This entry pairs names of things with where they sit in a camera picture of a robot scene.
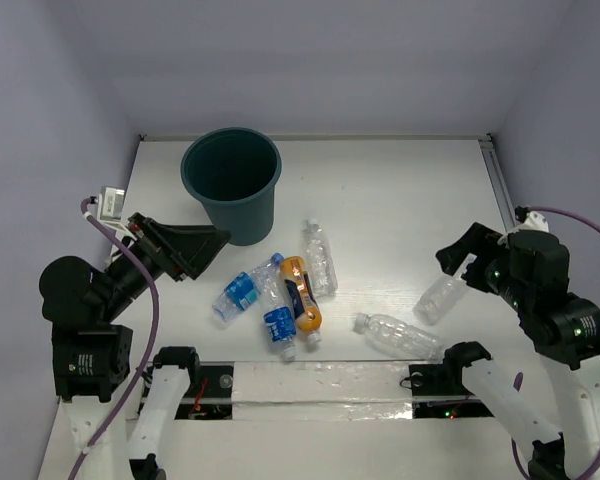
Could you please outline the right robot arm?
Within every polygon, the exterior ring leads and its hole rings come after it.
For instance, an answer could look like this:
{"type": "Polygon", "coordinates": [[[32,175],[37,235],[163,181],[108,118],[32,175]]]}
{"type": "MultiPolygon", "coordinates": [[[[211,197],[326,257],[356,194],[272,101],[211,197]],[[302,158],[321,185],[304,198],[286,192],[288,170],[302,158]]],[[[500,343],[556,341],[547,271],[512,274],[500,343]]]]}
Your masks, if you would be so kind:
{"type": "Polygon", "coordinates": [[[600,308],[569,290],[570,253],[542,228],[500,234],[475,223],[436,258],[477,291],[513,309],[554,395],[544,419],[476,341],[448,348],[438,376],[477,397],[506,430],[531,479],[600,479],[600,308]]]}

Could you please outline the orange juice plastic bottle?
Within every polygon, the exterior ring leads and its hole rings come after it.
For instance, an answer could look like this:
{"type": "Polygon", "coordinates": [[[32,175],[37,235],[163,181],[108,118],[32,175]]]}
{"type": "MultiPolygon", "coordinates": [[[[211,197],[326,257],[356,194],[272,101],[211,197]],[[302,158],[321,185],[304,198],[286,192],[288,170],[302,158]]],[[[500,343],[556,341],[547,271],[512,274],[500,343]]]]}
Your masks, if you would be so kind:
{"type": "Polygon", "coordinates": [[[292,305],[296,329],[310,350],[321,341],[322,314],[314,298],[308,271],[299,256],[285,258],[280,265],[281,278],[292,305]]]}

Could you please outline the clear bottle white cap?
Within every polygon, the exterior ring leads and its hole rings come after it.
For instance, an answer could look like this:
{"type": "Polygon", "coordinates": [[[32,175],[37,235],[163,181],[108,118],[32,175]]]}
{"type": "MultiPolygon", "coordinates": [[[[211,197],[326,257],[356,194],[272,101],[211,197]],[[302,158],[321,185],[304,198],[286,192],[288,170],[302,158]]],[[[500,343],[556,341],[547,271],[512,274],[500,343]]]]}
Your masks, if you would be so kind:
{"type": "Polygon", "coordinates": [[[437,363],[444,356],[445,344],[438,336],[392,316],[356,313],[353,330],[392,358],[437,363]]]}

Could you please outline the clear crushed bottle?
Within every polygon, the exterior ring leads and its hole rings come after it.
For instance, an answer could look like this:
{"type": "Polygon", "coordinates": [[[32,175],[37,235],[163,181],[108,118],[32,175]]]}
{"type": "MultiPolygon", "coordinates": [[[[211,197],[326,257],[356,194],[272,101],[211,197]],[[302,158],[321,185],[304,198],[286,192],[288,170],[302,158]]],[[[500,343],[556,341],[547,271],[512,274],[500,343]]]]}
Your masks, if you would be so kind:
{"type": "Polygon", "coordinates": [[[412,312],[419,321],[433,326],[454,308],[468,290],[462,279],[443,274],[421,295],[412,312]]]}

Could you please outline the clear bottle blue label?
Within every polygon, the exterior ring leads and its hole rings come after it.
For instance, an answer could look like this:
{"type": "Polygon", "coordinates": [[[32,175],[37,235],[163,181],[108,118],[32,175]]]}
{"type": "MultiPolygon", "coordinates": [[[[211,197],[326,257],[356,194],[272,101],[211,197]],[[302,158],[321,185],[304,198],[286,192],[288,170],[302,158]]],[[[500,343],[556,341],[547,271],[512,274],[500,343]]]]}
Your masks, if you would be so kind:
{"type": "Polygon", "coordinates": [[[277,270],[273,267],[263,269],[258,275],[256,286],[260,293],[259,304],[270,346],[284,362],[292,362],[297,354],[294,340],[296,328],[277,270]]]}
{"type": "Polygon", "coordinates": [[[230,323],[248,310],[266,290],[271,289],[274,275],[283,260],[280,253],[274,253],[251,271],[238,274],[213,302],[214,314],[223,323],[230,323]]]}

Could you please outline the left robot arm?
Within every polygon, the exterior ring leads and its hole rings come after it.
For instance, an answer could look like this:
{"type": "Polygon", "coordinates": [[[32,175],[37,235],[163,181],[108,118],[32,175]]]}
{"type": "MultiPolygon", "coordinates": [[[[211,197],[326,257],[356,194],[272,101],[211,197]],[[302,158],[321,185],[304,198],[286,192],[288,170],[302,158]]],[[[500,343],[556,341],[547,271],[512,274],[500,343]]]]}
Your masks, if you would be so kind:
{"type": "Polygon", "coordinates": [[[71,479],[164,479],[169,431],[201,383],[192,346],[157,348],[157,279],[197,279],[228,243],[213,226],[164,225],[140,213],[124,244],[91,212],[83,216],[118,248],[104,270],[64,256],[41,274],[42,315],[52,325],[56,395],[76,460],[71,479]]]}

